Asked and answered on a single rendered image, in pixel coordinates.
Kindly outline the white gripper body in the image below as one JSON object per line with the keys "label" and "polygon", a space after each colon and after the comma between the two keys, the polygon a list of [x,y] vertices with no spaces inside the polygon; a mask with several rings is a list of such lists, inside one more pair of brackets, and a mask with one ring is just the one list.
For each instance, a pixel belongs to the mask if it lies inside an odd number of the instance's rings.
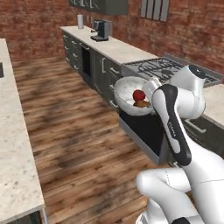
{"label": "white gripper body", "polygon": [[154,92],[162,85],[158,78],[150,78],[143,84],[143,92],[147,99],[151,101]]}

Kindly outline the red tomato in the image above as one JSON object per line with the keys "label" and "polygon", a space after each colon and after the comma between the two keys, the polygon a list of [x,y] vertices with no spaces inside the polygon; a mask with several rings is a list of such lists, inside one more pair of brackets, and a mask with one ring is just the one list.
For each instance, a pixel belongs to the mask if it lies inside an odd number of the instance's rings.
{"label": "red tomato", "polygon": [[135,102],[143,101],[145,99],[145,93],[140,89],[135,90],[132,96]]}

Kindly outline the brown chicken drumstick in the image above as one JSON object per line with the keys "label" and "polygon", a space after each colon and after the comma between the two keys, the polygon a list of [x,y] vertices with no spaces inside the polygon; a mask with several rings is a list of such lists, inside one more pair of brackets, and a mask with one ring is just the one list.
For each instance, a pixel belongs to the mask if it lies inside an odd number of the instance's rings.
{"label": "brown chicken drumstick", "polygon": [[135,101],[133,106],[139,108],[148,108],[151,106],[151,104],[148,101]]}

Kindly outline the white bowl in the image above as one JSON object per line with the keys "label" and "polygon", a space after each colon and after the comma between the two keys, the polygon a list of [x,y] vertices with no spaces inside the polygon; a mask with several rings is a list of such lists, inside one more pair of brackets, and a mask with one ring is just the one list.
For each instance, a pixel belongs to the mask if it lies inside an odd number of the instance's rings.
{"label": "white bowl", "polygon": [[146,116],[153,112],[153,107],[139,108],[134,106],[133,93],[143,89],[146,79],[134,76],[123,77],[115,83],[114,96],[119,108],[130,116]]}

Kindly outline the dark island counter base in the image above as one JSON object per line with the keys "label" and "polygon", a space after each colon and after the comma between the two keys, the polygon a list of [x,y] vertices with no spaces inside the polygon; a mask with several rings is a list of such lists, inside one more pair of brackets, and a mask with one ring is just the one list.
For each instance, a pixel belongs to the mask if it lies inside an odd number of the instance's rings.
{"label": "dark island counter base", "polygon": [[0,213],[0,224],[49,224],[45,209],[33,210],[29,213],[7,215]]}

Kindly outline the grey gas hob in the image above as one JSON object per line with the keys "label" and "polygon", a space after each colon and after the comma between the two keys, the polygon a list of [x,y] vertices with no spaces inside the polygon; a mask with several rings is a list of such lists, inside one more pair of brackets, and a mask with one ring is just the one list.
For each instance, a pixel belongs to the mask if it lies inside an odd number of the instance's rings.
{"label": "grey gas hob", "polygon": [[122,64],[122,77],[136,76],[148,80],[156,76],[162,83],[166,83],[179,69],[191,64],[166,53],[163,57]]}

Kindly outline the black oven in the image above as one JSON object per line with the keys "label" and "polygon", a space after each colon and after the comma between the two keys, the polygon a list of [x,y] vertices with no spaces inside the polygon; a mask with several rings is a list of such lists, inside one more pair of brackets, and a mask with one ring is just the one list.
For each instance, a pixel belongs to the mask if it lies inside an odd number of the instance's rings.
{"label": "black oven", "polygon": [[119,125],[154,164],[168,162],[169,145],[158,115],[133,116],[120,109]]}

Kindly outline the dark grey base cupboard run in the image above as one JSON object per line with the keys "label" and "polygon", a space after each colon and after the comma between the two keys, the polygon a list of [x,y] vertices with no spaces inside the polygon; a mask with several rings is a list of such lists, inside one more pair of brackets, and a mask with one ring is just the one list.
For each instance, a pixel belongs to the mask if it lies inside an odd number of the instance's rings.
{"label": "dark grey base cupboard run", "polygon": [[[121,66],[96,51],[90,45],[76,38],[67,31],[62,32],[65,60],[80,77],[95,90],[113,109],[118,110],[114,97],[114,84],[121,77]],[[82,70],[82,50],[85,46],[90,50],[91,76]]]}

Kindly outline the black dishwasher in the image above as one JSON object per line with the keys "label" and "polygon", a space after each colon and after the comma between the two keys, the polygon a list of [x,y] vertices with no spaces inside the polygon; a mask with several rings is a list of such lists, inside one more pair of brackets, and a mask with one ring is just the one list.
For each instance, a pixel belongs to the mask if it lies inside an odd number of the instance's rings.
{"label": "black dishwasher", "polygon": [[91,76],[91,57],[88,47],[83,46],[82,50],[82,70],[88,77]]}

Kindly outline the dark grey drawer front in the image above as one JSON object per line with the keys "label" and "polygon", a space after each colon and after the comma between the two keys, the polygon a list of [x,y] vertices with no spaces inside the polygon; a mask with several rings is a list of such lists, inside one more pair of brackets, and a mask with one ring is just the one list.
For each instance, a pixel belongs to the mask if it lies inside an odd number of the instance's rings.
{"label": "dark grey drawer front", "polygon": [[188,136],[197,144],[213,151],[224,159],[224,129],[208,121],[203,116],[190,121],[202,130],[206,129],[206,133],[200,134],[197,130],[190,127],[185,120],[183,120]]}

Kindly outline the black coffee machine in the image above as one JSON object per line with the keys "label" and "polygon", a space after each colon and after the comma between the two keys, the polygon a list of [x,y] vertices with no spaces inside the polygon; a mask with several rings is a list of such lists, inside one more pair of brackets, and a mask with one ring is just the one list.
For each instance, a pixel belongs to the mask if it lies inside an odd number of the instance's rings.
{"label": "black coffee machine", "polygon": [[96,19],[92,23],[91,32],[96,32],[90,38],[96,42],[108,41],[112,33],[112,22],[105,19]]}

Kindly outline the white paper towel roll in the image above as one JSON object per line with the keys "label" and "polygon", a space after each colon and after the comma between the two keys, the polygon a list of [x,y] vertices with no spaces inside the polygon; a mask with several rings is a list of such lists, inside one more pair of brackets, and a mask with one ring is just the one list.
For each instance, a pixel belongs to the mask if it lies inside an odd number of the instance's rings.
{"label": "white paper towel roll", "polygon": [[82,14],[78,14],[77,15],[77,25],[78,25],[78,29],[84,29],[84,18]]}

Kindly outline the dark grey wall cupboards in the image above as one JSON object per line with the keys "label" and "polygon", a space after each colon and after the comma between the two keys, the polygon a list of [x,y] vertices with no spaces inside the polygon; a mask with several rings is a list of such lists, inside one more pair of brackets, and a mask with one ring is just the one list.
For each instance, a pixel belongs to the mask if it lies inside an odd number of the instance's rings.
{"label": "dark grey wall cupboards", "polygon": [[68,0],[72,7],[103,15],[127,15],[128,0]]}

